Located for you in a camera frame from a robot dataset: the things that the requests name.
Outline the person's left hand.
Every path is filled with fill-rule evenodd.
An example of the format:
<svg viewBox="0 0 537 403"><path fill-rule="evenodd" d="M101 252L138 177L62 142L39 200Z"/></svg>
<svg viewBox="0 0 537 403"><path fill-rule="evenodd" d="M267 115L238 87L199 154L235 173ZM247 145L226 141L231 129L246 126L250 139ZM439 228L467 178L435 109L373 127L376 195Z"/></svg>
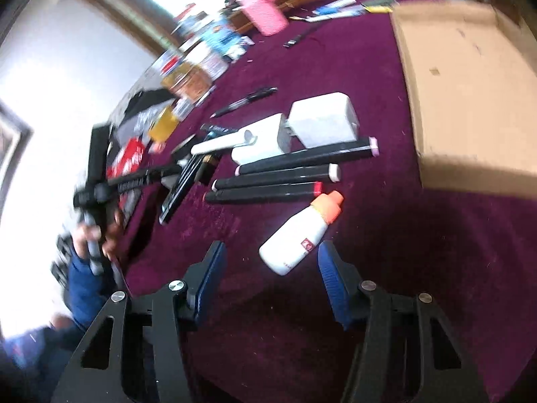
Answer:
<svg viewBox="0 0 537 403"><path fill-rule="evenodd" d="M104 256L112 261L116 259L119 239L123 234L123 213L117 209L114 213L114 220L108 225L106 229L105 239L102 242L102 252ZM77 256L81 259L88 258L88 244L90 242L101 241L101 228L99 226L87 226L87 224L80 223L72 233L74 250Z"/></svg>

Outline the blue sleeve forearm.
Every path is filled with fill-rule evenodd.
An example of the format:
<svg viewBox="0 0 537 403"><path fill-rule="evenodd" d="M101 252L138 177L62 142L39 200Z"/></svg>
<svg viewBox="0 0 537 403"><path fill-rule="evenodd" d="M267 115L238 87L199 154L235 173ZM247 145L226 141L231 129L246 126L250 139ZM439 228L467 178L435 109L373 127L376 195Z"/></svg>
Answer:
<svg viewBox="0 0 537 403"><path fill-rule="evenodd" d="M94 275L88 259L80 258L74 248L70 252L68 308L77 327L86 331L112 294L114 276L109 264L103 265L100 275Z"/></svg>

